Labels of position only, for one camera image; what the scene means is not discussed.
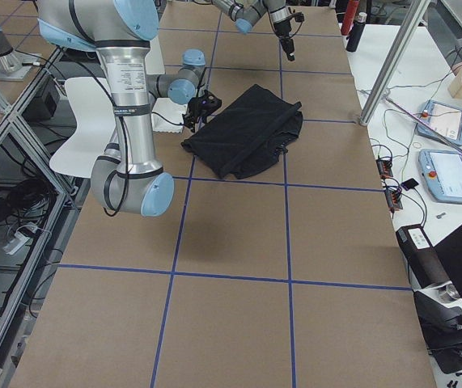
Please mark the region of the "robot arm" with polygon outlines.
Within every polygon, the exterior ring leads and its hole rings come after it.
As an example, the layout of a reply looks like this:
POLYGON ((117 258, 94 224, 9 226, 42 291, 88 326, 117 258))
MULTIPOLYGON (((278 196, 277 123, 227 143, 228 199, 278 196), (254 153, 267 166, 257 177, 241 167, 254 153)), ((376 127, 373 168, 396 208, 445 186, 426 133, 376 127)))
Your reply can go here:
POLYGON ((249 5, 231 0, 209 1, 234 22, 236 29, 248 34, 264 15, 269 16, 273 33, 278 38, 288 61, 295 60, 295 45, 292 37, 291 20, 303 16, 293 12, 282 0, 256 0, 249 5))
POLYGON ((107 80, 116 129, 91 172, 91 190, 113 217, 119 212, 162 215, 171 204, 174 179, 155 157, 153 95, 187 104, 202 95, 202 51, 184 52, 176 74, 148 77, 145 58, 158 35, 153 1, 41 1, 40 34, 62 48, 93 52, 107 80))

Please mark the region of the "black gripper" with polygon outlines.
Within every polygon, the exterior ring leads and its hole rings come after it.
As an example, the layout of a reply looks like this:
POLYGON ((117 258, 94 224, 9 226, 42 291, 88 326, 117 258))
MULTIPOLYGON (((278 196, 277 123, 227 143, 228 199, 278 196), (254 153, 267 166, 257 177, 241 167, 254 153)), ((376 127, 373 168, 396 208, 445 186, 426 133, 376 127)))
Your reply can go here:
POLYGON ((196 131, 196 125, 201 121, 207 123, 207 118, 222 106, 222 100, 210 91, 204 91, 201 96, 192 98, 183 115, 184 127, 191 132, 196 131))
POLYGON ((278 38, 288 61, 295 59, 295 45, 291 37, 291 24, 289 19, 274 24, 274 33, 278 38))

